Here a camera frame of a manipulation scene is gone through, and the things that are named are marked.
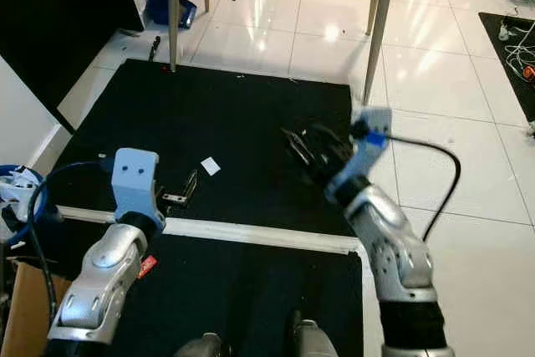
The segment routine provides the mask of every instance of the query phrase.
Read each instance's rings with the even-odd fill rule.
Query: floor
[[[360,97],[369,0],[203,0],[179,35],[180,63],[349,84]],[[392,0],[373,105],[394,110],[393,132],[447,146],[461,159],[458,189],[432,233],[435,284],[457,355],[533,355],[535,140],[479,21],[480,11],[535,18],[512,0]],[[74,126],[126,58],[168,61],[166,27],[116,34],[60,106]],[[421,233],[452,178],[439,155],[393,144],[374,168]],[[365,355],[380,355],[375,290],[364,270]]]

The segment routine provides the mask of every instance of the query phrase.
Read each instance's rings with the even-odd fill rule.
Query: red label
[[[158,261],[156,258],[152,257],[151,255],[145,258],[145,261],[141,263],[141,270],[137,275],[137,278],[143,278],[157,263]]]

